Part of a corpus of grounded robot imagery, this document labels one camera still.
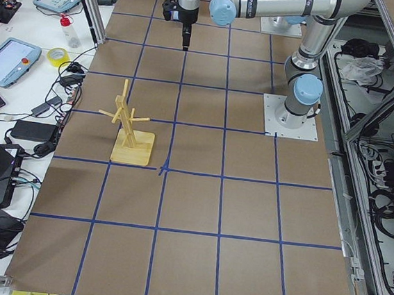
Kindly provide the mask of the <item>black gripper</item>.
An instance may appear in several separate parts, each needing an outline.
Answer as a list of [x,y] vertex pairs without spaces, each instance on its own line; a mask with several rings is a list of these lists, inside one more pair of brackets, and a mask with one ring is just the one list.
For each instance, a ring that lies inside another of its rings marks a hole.
[[191,25],[197,22],[197,19],[199,17],[199,9],[196,8],[194,10],[187,10],[179,6],[178,14],[179,14],[178,16],[179,21],[183,24],[182,49],[184,51],[188,51],[190,46],[191,31],[192,31]]

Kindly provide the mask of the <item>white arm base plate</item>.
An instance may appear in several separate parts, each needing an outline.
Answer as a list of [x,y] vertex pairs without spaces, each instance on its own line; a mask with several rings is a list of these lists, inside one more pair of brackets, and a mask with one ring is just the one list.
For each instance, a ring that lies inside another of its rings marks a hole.
[[261,32],[283,37],[302,37],[301,23],[288,21],[285,17],[262,17]]
[[315,117],[311,108],[307,115],[292,115],[285,107],[286,96],[264,94],[264,133],[271,137],[318,141]]

